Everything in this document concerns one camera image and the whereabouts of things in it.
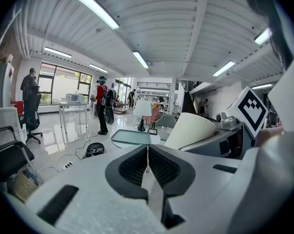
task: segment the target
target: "hat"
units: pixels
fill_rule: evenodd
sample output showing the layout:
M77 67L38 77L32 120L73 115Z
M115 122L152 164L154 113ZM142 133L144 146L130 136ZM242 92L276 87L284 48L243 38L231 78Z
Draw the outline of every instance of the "hat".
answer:
M106 82L106 78L104 76L101 76L96 82L99 83L100 81Z

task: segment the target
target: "glass door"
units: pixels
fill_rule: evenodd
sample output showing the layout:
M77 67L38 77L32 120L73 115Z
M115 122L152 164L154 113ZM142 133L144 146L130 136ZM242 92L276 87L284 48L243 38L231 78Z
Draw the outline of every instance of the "glass door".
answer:
M127 100L127 97L126 97L126 94L127 94L127 87L126 86L123 86L123 98L122 98L122 101L125 103L126 100Z
M119 85L119 101L124 101L123 100L123 84Z

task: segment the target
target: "pink chair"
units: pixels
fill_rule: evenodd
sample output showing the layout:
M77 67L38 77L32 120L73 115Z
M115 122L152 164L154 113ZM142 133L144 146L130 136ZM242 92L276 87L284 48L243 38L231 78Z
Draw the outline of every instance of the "pink chair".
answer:
M154 107L151 109L151 116L144 116L143 119L146 121L146 122L150 122L150 123L153 123L156 121L156 118L158 117L158 113L160 111L160 107Z

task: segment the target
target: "power strip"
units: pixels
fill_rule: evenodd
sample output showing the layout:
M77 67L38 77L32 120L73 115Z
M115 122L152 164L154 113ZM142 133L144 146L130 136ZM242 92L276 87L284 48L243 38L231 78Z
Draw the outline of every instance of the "power strip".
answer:
M69 161L66 165L62 166L61 169L64 171L66 170L68 167L72 166L73 163L71 161Z

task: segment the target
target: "man in black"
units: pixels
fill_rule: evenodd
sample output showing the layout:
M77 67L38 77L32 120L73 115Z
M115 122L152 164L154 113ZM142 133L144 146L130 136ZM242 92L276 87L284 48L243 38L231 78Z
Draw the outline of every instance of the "man in black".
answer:
M31 94L31 88L36 84L35 73L35 69L31 68L29 70L29 75L24 77L20 86L20 90L22 90L22 100L24 101L24 119L28 117L28 97Z
M129 93L129 108L133 108L134 105L134 95L135 95L135 89Z

